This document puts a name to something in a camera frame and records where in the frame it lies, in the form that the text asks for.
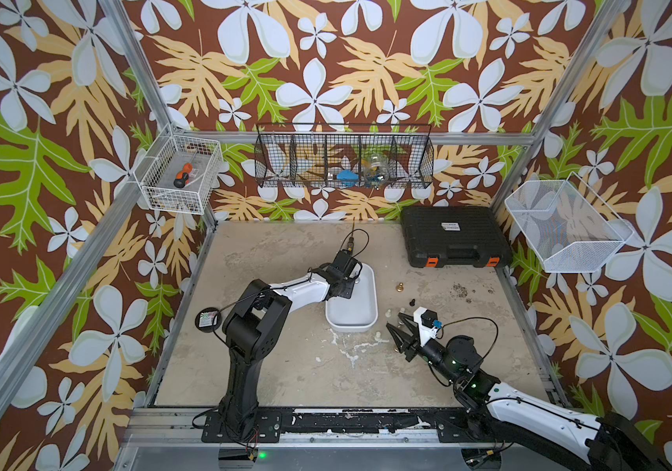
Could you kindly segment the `white plastic storage box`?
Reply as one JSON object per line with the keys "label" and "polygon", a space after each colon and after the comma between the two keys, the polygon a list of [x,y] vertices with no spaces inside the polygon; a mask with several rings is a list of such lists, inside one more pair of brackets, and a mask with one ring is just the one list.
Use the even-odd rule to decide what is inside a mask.
{"label": "white plastic storage box", "polygon": [[325,304],[326,321],[337,333],[363,333],[378,320],[375,275],[371,266],[364,264],[349,299],[332,298]]}

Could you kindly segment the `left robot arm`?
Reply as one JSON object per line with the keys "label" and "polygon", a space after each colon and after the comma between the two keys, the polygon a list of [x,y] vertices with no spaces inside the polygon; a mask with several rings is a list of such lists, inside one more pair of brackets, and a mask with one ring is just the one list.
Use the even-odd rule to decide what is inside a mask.
{"label": "left robot arm", "polygon": [[245,442],[254,435],[261,365],[278,343],[289,314],[332,298],[349,299],[362,268],[361,262],[350,260],[344,267],[323,264],[284,284],[254,280],[233,303],[222,326],[230,369],[218,406],[230,439]]}

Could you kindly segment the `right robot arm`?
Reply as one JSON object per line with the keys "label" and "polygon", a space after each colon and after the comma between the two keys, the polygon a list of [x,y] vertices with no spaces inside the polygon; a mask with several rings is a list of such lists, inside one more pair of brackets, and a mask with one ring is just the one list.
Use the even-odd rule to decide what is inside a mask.
{"label": "right robot arm", "polygon": [[395,349],[421,358],[463,406],[466,427],[504,444],[522,445],[571,470],[671,470],[672,465],[626,417],[603,417],[539,400],[482,370],[475,340],[459,335],[443,345],[437,313],[418,308],[386,329]]}

